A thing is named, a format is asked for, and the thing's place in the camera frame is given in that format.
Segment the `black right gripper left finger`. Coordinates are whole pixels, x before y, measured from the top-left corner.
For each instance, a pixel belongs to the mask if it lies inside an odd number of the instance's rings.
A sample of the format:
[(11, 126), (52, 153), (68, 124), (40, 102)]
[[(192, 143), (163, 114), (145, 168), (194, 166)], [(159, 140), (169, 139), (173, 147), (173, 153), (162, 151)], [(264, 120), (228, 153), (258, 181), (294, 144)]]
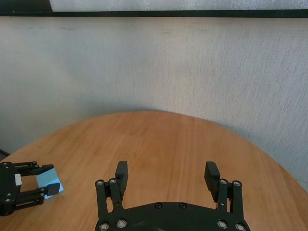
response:
[(108, 214), (107, 198), (111, 198), (113, 211), (123, 209), (122, 201), (128, 182), (128, 163), (119, 161), (115, 171), (115, 177), (108, 181), (97, 180), (95, 182), (98, 215), (106, 216)]

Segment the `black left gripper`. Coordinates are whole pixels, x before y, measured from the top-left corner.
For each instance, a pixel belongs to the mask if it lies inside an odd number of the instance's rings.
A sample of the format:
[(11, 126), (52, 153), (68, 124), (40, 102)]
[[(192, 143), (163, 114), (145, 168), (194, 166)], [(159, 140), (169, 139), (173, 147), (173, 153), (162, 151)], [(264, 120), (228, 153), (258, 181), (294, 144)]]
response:
[(0, 215), (7, 216), (15, 209), (24, 209), (42, 205), (45, 196), (57, 195), (60, 183), (49, 184), (36, 190), (20, 192), (21, 176), (39, 175), (54, 168), (53, 164), (42, 165), (36, 161), (11, 163), (1, 162), (0, 164)]

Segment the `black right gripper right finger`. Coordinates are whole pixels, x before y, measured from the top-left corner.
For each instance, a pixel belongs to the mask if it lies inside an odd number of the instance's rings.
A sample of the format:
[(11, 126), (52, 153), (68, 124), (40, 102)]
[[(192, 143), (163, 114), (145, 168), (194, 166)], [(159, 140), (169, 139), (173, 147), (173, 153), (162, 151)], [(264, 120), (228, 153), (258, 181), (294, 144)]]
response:
[(243, 214), (242, 183), (238, 180), (228, 182), (220, 177), (220, 172), (215, 162), (207, 161), (205, 164), (205, 182), (210, 191), (216, 210), (227, 212), (227, 201), (230, 202), (230, 213)]

